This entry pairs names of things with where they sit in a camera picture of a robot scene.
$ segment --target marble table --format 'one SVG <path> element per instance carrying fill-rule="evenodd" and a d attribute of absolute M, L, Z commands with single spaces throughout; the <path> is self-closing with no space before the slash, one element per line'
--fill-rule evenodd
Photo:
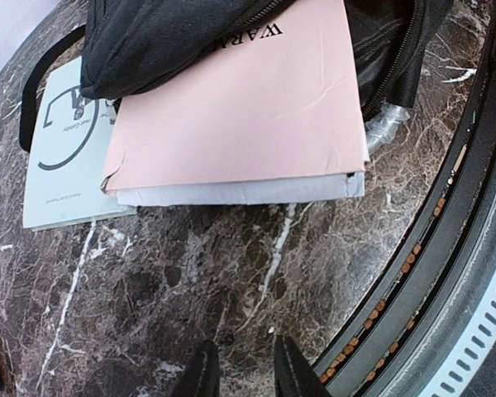
<path fill-rule="evenodd" d="M 31 232 L 21 221 L 19 102 L 35 62 L 85 19 L 85 0 L 64 0 L 0 74 L 4 395 L 165 396 L 205 338 L 220 347 L 224 395 L 273 395 L 274 335 L 316 359 L 426 197 L 475 74 L 488 7 L 455 2 L 428 47 L 414 117 L 373 157 L 363 199 L 146 208 Z M 78 54 L 79 45 L 55 66 Z"/>

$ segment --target book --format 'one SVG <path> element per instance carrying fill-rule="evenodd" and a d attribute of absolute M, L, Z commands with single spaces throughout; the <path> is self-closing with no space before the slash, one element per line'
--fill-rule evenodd
<path fill-rule="evenodd" d="M 302 0 L 124 98 L 104 188 L 150 206 L 360 197 L 368 160 L 343 0 Z"/>
<path fill-rule="evenodd" d="M 80 95 L 80 67 L 78 58 L 48 77 L 27 167 L 24 228 L 136 213 L 100 189 L 113 122 L 105 101 Z"/>

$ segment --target pink book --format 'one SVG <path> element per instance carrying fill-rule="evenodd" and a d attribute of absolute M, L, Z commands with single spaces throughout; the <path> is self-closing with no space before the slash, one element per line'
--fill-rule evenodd
<path fill-rule="evenodd" d="M 167 84 L 123 99 L 107 193 L 134 205 L 361 196 L 368 156 L 343 0 L 298 1 L 215 47 Z"/>

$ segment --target clear plastic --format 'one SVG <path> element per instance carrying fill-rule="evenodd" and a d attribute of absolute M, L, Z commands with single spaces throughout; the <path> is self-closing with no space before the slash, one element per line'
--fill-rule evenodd
<path fill-rule="evenodd" d="M 365 124 L 365 136 L 370 155 L 382 145 L 393 142 L 398 128 L 409 118 L 410 112 L 408 109 L 386 103 L 380 113 Z"/>

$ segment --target rust spot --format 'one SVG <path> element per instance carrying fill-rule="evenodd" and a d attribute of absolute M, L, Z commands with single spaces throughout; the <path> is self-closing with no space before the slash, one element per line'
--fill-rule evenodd
<path fill-rule="evenodd" d="M 368 382 L 371 382 L 375 377 L 376 373 L 374 371 L 371 371 L 369 374 L 367 374 L 367 378 L 365 378 Z"/>
<path fill-rule="evenodd" d="M 349 356 L 353 351 L 355 350 L 355 348 L 351 345 L 347 345 L 345 348 L 344 348 L 344 353 Z"/>
<path fill-rule="evenodd" d="M 382 368 L 384 366 L 385 363 L 386 363 L 386 360 L 384 358 L 381 358 L 380 361 L 377 362 L 377 365 L 374 366 L 374 368 L 379 370 L 380 368 Z"/>
<path fill-rule="evenodd" d="M 386 309 L 386 301 L 385 300 L 380 300 L 378 303 L 377 303 L 377 310 L 378 311 L 383 311 L 384 309 Z"/>
<path fill-rule="evenodd" d="M 398 349 L 398 343 L 395 342 L 391 347 L 389 348 L 389 353 L 394 354 Z"/>

